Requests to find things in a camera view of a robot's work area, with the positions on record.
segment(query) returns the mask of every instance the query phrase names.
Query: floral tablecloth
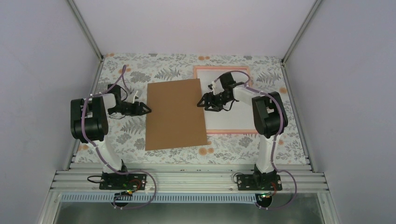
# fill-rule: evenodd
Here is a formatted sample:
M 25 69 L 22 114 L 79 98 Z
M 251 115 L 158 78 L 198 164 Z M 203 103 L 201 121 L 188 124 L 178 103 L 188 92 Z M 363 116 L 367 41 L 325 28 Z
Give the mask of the floral tablecloth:
M 127 65 L 125 80 L 130 89 L 139 90 L 139 101 L 146 102 L 147 84 L 193 78 L 194 65 L 249 66 L 253 87 L 281 94 L 289 125 L 280 137 L 277 164 L 305 164 L 296 122 L 290 105 L 280 60 L 267 56 L 200 56 L 185 54 L 108 54 L 96 92 L 116 81 Z M 258 157 L 256 134 L 209 134 L 209 145 L 145 151 L 146 116 L 109 119 L 107 140 L 125 163 L 172 164 L 254 164 Z M 80 144 L 75 162 L 99 162 L 93 148 Z

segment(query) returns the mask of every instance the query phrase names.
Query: gray wall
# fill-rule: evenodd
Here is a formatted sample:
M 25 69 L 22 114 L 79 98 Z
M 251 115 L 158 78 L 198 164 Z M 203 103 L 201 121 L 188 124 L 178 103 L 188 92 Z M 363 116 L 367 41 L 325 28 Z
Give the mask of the gray wall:
M 343 223 L 395 223 L 396 1 L 325 0 L 287 62 Z
M 66 1 L 0 3 L 0 222 L 35 223 L 99 61 Z
M 75 2 L 104 54 L 282 57 L 315 0 Z

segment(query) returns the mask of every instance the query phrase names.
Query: white paper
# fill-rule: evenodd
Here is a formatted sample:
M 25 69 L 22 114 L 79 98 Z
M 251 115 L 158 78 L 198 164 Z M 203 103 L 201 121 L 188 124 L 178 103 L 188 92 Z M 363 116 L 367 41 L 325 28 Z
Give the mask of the white paper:
M 202 95 L 210 92 L 208 85 L 219 77 L 221 74 L 230 70 L 197 70 L 197 78 L 201 81 Z M 236 82 L 247 81 L 246 75 L 233 72 L 233 78 Z M 215 94 L 223 91 L 220 80 L 216 82 Z M 228 102 L 224 108 L 228 109 L 231 102 Z M 252 107 L 243 102 L 234 102 L 231 111 L 220 111 L 212 112 L 205 111 L 205 123 L 207 130 L 255 130 L 255 124 L 253 122 L 253 110 Z

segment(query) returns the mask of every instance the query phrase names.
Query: cardboard sheet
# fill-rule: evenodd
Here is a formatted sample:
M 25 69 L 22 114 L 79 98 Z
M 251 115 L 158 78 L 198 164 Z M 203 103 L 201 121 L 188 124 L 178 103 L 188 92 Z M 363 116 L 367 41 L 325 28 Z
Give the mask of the cardboard sheet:
M 149 83 L 146 151 L 207 145 L 199 79 Z

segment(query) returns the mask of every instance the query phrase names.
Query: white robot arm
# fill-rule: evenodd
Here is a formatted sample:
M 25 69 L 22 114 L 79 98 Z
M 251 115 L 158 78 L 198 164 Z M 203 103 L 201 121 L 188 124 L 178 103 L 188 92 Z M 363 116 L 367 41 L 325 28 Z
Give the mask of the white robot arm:
M 222 74 L 209 85 L 212 91 L 205 93 L 198 102 L 198 107 L 204 107 L 206 111 L 219 112 L 226 110 L 225 106 L 228 102 L 234 103 L 241 101 L 252 107 L 254 124 L 257 132 L 260 134 L 259 157 L 255 164 L 254 173 L 252 175 L 237 176 L 239 190 L 267 190 L 271 189 L 271 185 L 279 183 L 277 189 L 282 189 L 280 176 L 276 174 L 273 165 L 273 155 L 276 153 L 277 142 L 274 147 L 273 142 L 275 136 L 283 133 L 284 128 L 288 125 L 288 120 L 282 99 L 278 92 L 263 93 L 255 90 L 247 85 L 250 80 L 237 83 L 234 81 L 232 72 Z M 215 94 L 213 85 L 220 80 L 223 92 Z
M 108 133 L 107 116 L 114 113 L 125 116 L 141 116 L 150 112 L 151 109 L 142 102 L 137 102 L 134 99 L 132 103 L 121 100 L 121 87 L 116 84 L 109 85 L 106 94 L 98 94 L 88 101 L 87 99 L 71 101 L 71 134 L 83 143 L 88 143 L 87 139 L 89 139 L 90 143 L 96 146 L 97 150 L 94 152 L 103 165 L 102 182 L 99 189 L 124 189 L 130 181 L 128 175 L 132 175 L 117 174 L 125 174 L 127 167 L 115 153 L 109 141 L 105 140 Z

